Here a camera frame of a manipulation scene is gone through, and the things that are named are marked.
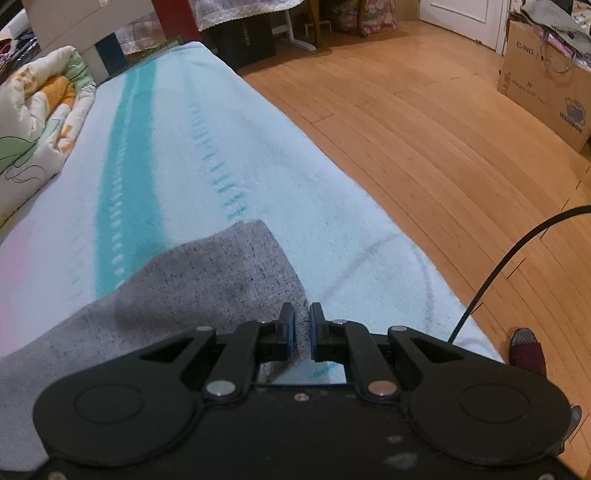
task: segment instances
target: maroon slipper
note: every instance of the maroon slipper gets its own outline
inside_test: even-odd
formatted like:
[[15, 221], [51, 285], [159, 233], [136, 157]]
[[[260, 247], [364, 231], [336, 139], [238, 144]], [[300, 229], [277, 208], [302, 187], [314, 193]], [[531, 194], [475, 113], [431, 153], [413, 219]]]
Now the maroon slipper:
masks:
[[542, 346], [529, 328], [518, 328], [511, 336], [509, 365], [546, 376]]

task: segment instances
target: rolled comforter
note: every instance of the rolled comforter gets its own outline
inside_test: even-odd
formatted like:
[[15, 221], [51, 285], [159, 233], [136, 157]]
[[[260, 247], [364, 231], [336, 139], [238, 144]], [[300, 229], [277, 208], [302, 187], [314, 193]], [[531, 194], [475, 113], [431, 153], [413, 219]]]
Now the rolled comforter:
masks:
[[0, 226], [62, 169], [95, 90], [74, 47], [32, 61], [0, 86]]

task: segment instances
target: red post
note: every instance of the red post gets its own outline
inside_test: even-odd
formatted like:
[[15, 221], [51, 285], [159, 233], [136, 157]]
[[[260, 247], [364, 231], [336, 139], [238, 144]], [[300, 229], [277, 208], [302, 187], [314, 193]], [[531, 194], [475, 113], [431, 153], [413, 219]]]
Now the red post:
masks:
[[201, 40], [191, 0], [152, 0], [166, 38], [181, 36], [183, 42]]

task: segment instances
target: wooden floor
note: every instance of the wooden floor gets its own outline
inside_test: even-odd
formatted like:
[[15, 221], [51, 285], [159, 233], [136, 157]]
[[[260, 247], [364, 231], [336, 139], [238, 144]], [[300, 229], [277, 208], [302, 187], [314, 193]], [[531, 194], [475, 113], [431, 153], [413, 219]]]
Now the wooden floor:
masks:
[[[589, 160], [496, 91], [501, 57], [416, 22], [368, 39], [332, 34], [313, 54], [284, 46], [241, 71], [431, 258], [464, 304], [526, 231], [591, 203]], [[563, 460], [591, 463], [591, 218], [533, 240], [474, 314], [506, 355], [533, 329], [548, 376], [582, 426]]]

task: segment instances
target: cardboard box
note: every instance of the cardboard box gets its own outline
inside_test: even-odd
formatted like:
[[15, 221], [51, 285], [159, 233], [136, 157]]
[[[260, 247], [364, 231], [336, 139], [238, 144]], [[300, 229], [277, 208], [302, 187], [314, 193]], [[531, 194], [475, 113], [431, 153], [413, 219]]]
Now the cardboard box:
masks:
[[591, 135], [591, 72], [569, 63], [554, 47], [542, 46], [530, 25], [511, 22], [498, 90], [578, 152]]

